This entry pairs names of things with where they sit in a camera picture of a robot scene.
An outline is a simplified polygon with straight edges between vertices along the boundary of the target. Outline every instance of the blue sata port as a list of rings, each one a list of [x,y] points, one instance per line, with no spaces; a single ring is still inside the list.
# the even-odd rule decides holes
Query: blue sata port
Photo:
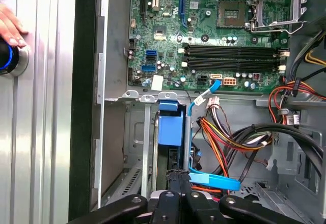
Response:
[[[142,65],[141,66],[141,71],[143,72],[155,72],[155,65]]]
[[[157,56],[157,51],[156,50],[146,50],[146,56]]]

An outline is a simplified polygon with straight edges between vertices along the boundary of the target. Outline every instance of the blue cable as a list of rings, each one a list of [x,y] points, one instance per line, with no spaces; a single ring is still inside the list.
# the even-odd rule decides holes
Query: blue cable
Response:
[[[219,87],[221,86],[221,81],[216,80],[214,84],[205,92],[203,92],[201,95],[208,95],[211,93],[214,93]],[[188,108],[188,116],[192,116],[192,109],[194,107],[195,103],[192,102]],[[214,187],[214,188],[220,188],[220,189],[227,189],[232,191],[238,191],[240,190],[240,182],[234,179],[230,179],[227,177],[217,176],[213,174],[203,173],[199,172],[191,167],[189,164],[190,169],[190,177],[193,179],[191,182],[198,183],[204,186],[208,187]]]

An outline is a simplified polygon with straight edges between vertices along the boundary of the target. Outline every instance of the blue drive bay latch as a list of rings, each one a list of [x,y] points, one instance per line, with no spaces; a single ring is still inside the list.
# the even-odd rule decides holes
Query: blue drive bay latch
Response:
[[[175,113],[178,112],[178,101],[161,100],[159,102],[158,109],[160,112],[171,112],[171,115],[162,115],[163,113],[160,113],[158,119],[158,144],[169,146],[181,146],[183,136],[184,112],[181,110],[179,115],[175,115]]]

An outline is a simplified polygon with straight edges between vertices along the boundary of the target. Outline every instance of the motherboard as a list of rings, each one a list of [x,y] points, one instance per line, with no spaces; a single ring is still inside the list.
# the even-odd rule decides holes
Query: motherboard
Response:
[[[253,1],[131,0],[128,84],[151,89],[161,76],[163,90],[202,91],[219,79],[221,91],[270,93],[284,79],[289,35],[253,32]],[[289,20],[291,4],[265,0],[262,23]]]

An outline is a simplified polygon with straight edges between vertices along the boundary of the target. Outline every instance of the ventilation slot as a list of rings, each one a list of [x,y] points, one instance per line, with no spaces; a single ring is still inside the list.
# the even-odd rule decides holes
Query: ventilation slot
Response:
[[[137,169],[137,171],[135,172],[135,174],[132,176],[131,180],[129,181],[128,185],[124,188],[122,195],[126,195],[129,192],[129,190],[131,189],[133,183],[135,182],[135,180],[138,177],[140,172],[141,172],[141,170]]]

